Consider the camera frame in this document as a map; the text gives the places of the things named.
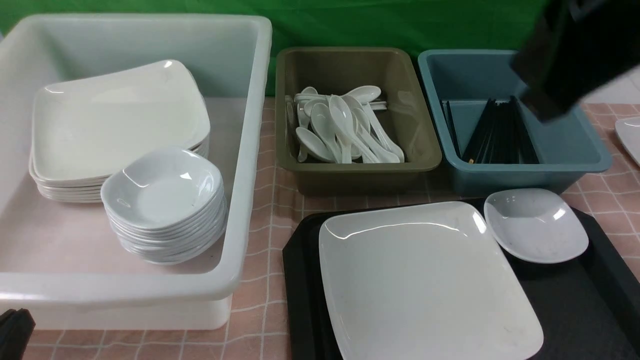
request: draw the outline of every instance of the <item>grid pattern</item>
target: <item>grid pattern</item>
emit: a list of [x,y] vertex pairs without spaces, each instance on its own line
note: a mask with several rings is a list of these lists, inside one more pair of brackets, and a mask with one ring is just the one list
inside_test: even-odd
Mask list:
[[[276,165],[273,108],[268,99],[243,280],[234,293],[229,322],[214,331],[36,331],[25,360],[290,359],[282,248],[303,217],[460,199],[437,170],[402,195],[304,197],[296,191],[292,174]],[[614,131],[617,119],[640,116],[640,106],[589,104],[584,110],[613,155],[613,166],[603,174],[584,176],[563,198],[598,220],[640,279],[640,168]]]

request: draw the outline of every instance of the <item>black serving tray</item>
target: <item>black serving tray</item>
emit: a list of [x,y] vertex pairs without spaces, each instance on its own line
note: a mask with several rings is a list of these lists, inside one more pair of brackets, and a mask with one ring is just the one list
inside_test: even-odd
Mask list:
[[[464,200],[480,213],[484,199]],[[320,226],[335,215],[302,220],[283,250],[292,360],[341,360],[324,298]],[[591,216],[574,209],[589,235],[579,258],[537,265],[506,254],[544,332],[535,360],[640,360],[640,283]]]

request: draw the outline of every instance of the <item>teal plastic container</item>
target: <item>teal plastic container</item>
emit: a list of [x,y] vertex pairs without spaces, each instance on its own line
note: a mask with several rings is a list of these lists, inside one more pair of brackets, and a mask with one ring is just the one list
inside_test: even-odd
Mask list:
[[512,188],[544,188],[561,193],[590,172],[611,166],[611,154],[579,107],[561,119],[541,123],[520,104],[525,126],[540,164],[469,164],[453,147],[441,101],[449,101],[464,150],[489,98],[509,101],[524,83],[509,66],[513,51],[429,50],[418,57],[427,100],[445,159],[451,165],[454,191],[485,196]]

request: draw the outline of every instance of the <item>green backdrop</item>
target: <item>green backdrop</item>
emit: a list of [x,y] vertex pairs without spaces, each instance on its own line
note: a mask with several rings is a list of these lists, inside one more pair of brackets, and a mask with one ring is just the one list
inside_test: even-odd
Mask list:
[[546,0],[0,0],[0,30],[52,12],[238,13],[273,24],[275,56],[305,45],[392,46],[412,56],[437,48],[515,49]]

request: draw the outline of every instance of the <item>plastic bin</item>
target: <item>plastic bin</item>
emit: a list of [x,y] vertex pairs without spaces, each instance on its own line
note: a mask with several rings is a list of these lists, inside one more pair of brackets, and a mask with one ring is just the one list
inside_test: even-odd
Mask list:
[[561,193],[588,172],[603,172],[611,155],[579,107],[543,124],[524,105],[532,144],[540,164],[469,164],[453,147],[441,101],[451,102],[461,153],[490,97],[508,101],[525,88],[509,66],[513,51],[430,50],[418,57],[429,105],[442,149],[452,168],[454,191],[483,196],[510,188],[544,188]]
[[[270,50],[271,23],[263,17],[68,14],[20,21],[0,42],[0,313],[28,308],[39,329],[222,326],[248,241]],[[122,249],[102,204],[39,196],[28,159],[39,88],[167,59],[181,61],[204,96],[209,159],[224,178],[229,213],[225,239],[202,263],[165,267]]]
[[[408,160],[400,164],[298,163],[297,124],[288,124],[285,96],[306,86],[320,94],[344,94],[376,85],[387,100],[377,111],[389,137]],[[383,47],[299,47],[278,54],[276,66],[276,156],[293,172],[304,195],[374,195],[407,189],[421,172],[440,164],[442,152],[409,56]]]

